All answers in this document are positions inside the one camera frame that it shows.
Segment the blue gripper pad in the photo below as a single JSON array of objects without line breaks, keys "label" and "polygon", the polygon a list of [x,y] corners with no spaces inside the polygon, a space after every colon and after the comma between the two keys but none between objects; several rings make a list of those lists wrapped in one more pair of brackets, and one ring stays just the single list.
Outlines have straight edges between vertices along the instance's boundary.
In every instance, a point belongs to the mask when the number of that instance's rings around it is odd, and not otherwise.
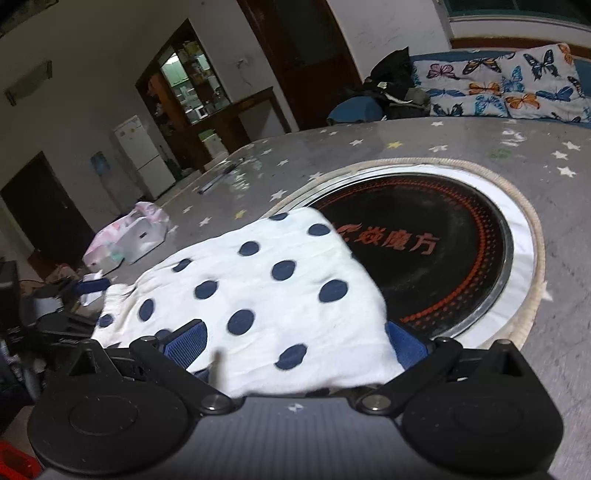
[{"label": "blue gripper pad", "polygon": [[166,338],[163,353],[174,363],[187,369],[207,346],[207,326],[193,320]]}]

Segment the polka dot towel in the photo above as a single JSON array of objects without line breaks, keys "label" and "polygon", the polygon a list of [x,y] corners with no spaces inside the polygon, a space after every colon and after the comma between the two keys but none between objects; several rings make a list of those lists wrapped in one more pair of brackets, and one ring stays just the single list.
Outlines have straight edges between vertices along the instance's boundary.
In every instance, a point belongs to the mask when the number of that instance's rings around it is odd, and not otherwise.
[{"label": "polka dot towel", "polygon": [[356,387],[402,372],[381,293],[311,208],[192,245],[134,285],[112,286],[93,338],[123,348],[193,319],[206,324],[207,344],[187,370],[221,351],[215,386],[232,397]]}]

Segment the wooden door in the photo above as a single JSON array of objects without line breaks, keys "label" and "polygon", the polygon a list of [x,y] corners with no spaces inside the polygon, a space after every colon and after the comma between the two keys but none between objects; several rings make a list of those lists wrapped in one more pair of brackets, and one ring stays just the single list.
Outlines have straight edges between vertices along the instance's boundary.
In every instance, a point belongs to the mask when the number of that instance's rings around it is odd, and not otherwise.
[{"label": "wooden door", "polygon": [[95,233],[39,153],[0,191],[29,241],[49,261],[76,268]]},{"label": "wooden door", "polygon": [[300,129],[326,126],[359,73],[326,0],[238,0]]}]

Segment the pile of clothes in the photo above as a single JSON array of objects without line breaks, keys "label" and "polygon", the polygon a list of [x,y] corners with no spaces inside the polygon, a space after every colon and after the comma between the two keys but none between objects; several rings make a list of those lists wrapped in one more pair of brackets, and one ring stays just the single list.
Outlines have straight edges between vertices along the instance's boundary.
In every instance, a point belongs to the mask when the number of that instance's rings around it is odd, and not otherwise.
[{"label": "pile of clothes", "polygon": [[330,124],[415,118],[431,112],[429,94],[415,87],[408,47],[381,60],[350,95],[330,113]]}]

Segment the white refrigerator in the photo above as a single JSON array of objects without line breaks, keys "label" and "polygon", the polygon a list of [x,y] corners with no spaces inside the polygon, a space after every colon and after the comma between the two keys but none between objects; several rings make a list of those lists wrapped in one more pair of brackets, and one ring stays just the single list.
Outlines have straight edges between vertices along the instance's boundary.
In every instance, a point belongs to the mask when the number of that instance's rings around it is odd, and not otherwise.
[{"label": "white refrigerator", "polygon": [[174,185],[174,177],[137,115],[114,130],[121,147],[154,198]]}]

